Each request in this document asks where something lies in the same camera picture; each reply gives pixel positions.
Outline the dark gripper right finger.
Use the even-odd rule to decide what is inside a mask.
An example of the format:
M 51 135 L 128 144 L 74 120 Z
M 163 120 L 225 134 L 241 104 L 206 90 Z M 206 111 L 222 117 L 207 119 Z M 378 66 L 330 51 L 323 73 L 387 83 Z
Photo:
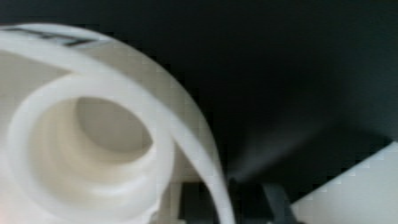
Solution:
M 289 198 L 277 183 L 231 179 L 229 196 L 238 224 L 296 224 Z

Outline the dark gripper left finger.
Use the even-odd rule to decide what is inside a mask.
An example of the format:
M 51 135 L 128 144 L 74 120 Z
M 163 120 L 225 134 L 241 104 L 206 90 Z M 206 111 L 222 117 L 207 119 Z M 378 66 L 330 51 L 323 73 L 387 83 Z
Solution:
M 216 224 L 211 195 L 199 182 L 183 184 L 179 218 L 186 224 Z

